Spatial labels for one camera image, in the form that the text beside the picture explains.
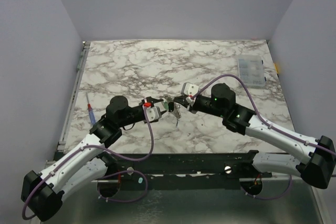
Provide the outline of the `green key tag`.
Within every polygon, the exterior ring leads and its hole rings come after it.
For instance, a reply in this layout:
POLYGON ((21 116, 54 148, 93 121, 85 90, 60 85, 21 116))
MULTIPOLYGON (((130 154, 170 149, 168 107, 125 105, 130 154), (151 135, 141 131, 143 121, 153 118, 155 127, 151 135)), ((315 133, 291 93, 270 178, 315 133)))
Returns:
POLYGON ((167 101, 164 101, 164 102, 163 102, 163 106, 164 106, 164 108, 165 108, 166 110, 169 109, 169 103, 168 103, 167 101))

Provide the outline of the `black key tag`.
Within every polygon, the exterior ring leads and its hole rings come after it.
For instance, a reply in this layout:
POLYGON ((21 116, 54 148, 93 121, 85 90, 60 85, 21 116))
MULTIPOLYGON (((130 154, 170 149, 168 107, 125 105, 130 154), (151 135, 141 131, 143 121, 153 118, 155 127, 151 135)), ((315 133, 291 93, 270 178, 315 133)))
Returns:
POLYGON ((168 102, 168 110, 169 112, 173 112, 174 111, 174 102, 168 102))

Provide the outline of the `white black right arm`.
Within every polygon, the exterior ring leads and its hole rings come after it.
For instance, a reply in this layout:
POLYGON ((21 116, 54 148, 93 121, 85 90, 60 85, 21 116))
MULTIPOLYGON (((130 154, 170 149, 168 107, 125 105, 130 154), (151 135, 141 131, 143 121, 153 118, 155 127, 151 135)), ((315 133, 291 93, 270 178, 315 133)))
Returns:
POLYGON ((255 110, 236 102, 236 94, 226 84, 211 88, 210 97, 197 94, 198 86, 183 85, 181 95, 173 101, 192 113, 203 112, 222 118, 228 130, 257 138, 283 151, 284 154, 258 152, 253 159, 241 164, 246 177, 260 173, 282 173, 300 177, 307 184, 326 189, 335 168, 333 141, 319 139, 288 130, 265 119, 255 110))

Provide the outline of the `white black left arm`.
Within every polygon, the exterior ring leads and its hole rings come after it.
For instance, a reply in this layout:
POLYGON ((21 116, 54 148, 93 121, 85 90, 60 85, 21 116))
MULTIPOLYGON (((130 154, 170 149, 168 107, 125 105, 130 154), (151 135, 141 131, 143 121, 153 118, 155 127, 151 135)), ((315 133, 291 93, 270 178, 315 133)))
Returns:
POLYGON ((29 220, 29 208, 40 221, 54 216, 74 192, 91 181, 110 179, 120 174, 115 157, 122 158, 109 147, 122 135, 122 129, 138 122, 158 121, 163 112, 158 99, 147 97, 138 106, 130 107, 126 97, 118 95, 110 100, 105 114, 79 144, 60 160, 39 173, 30 171, 24 177, 21 200, 22 218, 29 220))

